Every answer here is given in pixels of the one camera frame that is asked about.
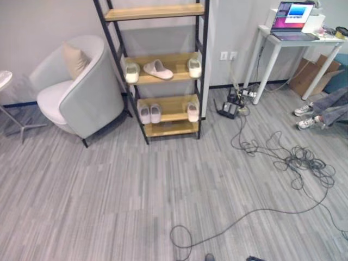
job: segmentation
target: wall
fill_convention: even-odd
[[[103,36],[92,1],[0,0],[0,6],[0,70],[14,73],[12,87],[1,92],[1,104],[35,100],[28,76],[62,41]]]
[[[192,0],[172,0],[171,4]],[[114,7],[164,5],[166,0],[114,1]],[[1,104],[35,100],[28,75],[62,41],[82,34],[104,37],[92,0],[0,0],[0,70],[14,73],[12,87],[2,92]],[[164,18],[120,22],[128,55],[191,52],[194,18]],[[142,86],[144,97],[191,93],[192,82]]]
[[[224,85],[232,82],[231,75],[238,83],[243,83],[256,41],[257,25],[264,24],[270,8],[278,8],[280,0],[220,0],[219,16],[216,21],[216,40],[212,58],[212,78],[210,85]],[[326,24],[332,27],[338,25],[348,27],[348,1],[322,0]],[[341,50],[347,52],[348,44]],[[238,51],[235,61],[220,61],[221,51]],[[299,48],[283,48],[270,75],[270,80],[281,80],[289,77],[294,64],[294,56]],[[320,53],[328,54],[330,48],[311,48],[306,58],[316,60]],[[265,46],[259,65],[258,77],[255,71],[252,81],[260,81],[268,64],[272,46]]]
[[[168,0],[114,0],[118,8],[168,4]],[[170,4],[193,0],[170,0]],[[258,24],[266,21],[269,8],[279,0],[210,0],[206,84],[231,83],[231,73],[243,82],[256,40]],[[327,24],[348,27],[346,0],[324,0]],[[92,0],[0,0],[0,70],[14,73],[12,88],[0,95],[0,104],[35,100],[28,75],[62,41],[81,34],[104,37]],[[164,18],[120,22],[129,55],[190,52],[194,49],[194,18]],[[260,80],[267,65],[271,46],[266,45],[260,61]],[[221,51],[238,51],[236,61],[219,61]],[[293,64],[294,52],[282,50],[270,79],[286,79]],[[192,92],[192,82],[148,85],[140,88],[144,97],[168,96]],[[203,102],[205,116],[206,100]]]

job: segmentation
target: white slipper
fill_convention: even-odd
[[[150,109],[147,105],[138,107],[138,112],[142,124],[149,124],[151,122]]]
[[[200,76],[202,75],[202,65],[197,58],[191,58],[187,62],[187,67],[189,69],[189,74],[191,78],[193,79],[200,78]]]
[[[140,67],[136,63],[126,64],[126,82],[134,84],[139,80]]]
[[[144,71],[147,74],[150,74],[163,80],[169,80],[173,77],[173,72],[165,68],[159,59],[152,61],[151,63],[145,64]]]
[[[197,122],[200,115],[199,107],[196,104],[189,102],[187,104],[187,115],[189,117],[189,122]]]
[[[161,107],[158,104],[151,105],[151,123],[159,123],[161,121]]]

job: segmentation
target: power outlet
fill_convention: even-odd
[[[221,52],[220,61],[227,61],[228,52]]]
[[[230,61],[236,60],[237,54],[238,54],[238,52],[231,52],[231,53],[229,54],[229,60],[230,60]]]

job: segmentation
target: metal shoe rack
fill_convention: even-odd
[[[141,132],[144,136],[146,143],[148,144],[149,137],[177,135],[187,133],[197,133],[197,138],[201,136],[202,126],[202,101],[203,101],[203,87],[204,87],[204,75],[206,65],[206,52],[207,52],[207,38],[208,38],[208,17],[209,17],[209,0],[205,0],[205,4],[201,4],[200,0],[196,0],[194,4],[181,4],[181,5],[165,5],[159,7],[140,7],[129,9],[114,9],[111,0],[107,0],[109,10],[106,14],[103,13],[100,0],[94,0],[94,4],[100,18],[104,33],[108,40],[112,55],[115,59],[117,69],[120,73],[123,87],[127,92],[127,96],[131,102],[132,108],[136,115]],[[181,54],[167,54],[167,55],[153,55],[147,57],[128,57],[122,34],[118,22],[128,20],[139,20],[149,18],[165,18],[165,17],[183,17],[183,16],[195,16],[195,52],[194,53],[181,53]],[[204,20],[203,25],[203,42],[199,38],[199,23],[200,17]],[[114,24],[115,31],[120,43],[118,50],[116,50],[112,41],[109,25]],[[187,61],[192,57],[198,57],[198,52],[202,55],[202,76],[200,78],[200,90],[198,90],[197,79],[192,79],[189,76],[187,68]],[[126,82],[123,68],[121,66],[121,59],[124,56],[127,63],[133,62],[139,64],[141,72],[139,80],[134,85],[135,94],[134,97],[130,91],[130,85]],[[146,74],[142,70],[142,66],[155,59],[160,59],[165,67],[170,69],[174,76],[171,80],[161,80],[154,76]],[[138,88],[144,84],[161,84],[167,82],[179,82],[185,80],[194,80],[195,93],[192,95],[174,96],[174,97],[162,97],[162,98],[149,98],[141,99]],[[193,101],[200,105],[200,117],[198,122],[189,122],[187,115],[187,104]],[[153,104],[157,103],[161,106],[162,116],[161,123],[143,125],[139,118],[139,113],[136,104]]]

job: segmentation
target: shelf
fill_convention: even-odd
[[[194,132],[198,132],[198,122],[174,121],[145,125],[145,133],[147,137],[178,135]]]
[[[199,104],[197,95],[184,95],[162,98],[149,98],[138,100],[138,106],[152,104],[160,105],[162,109],[161,122],[187,120],[187,104],[193,102]]]
[[[189,75],[187,68],[187,62],[190,58],[197,58],[197,53],[180,53],[180,54],[166,54],[166,55],[152,55],[145,57],[126,58],[127,63],[139,64],[141,71],[139,74],[139,80],[136,85],[151,84],[151,83],[167,83],[167,82],[180,82],[183,80],[192,79]],[[173,72],[173,78],[170,80],[162,80],[157,77],[148,75],[142,67],[156,59],[160,59],[164,67]]]
[[[195,16],[203,14],[204,6],[202,4],[181,4],[159,7],[110,9],[104,18],[106,21],[110,22],[148,18]]]

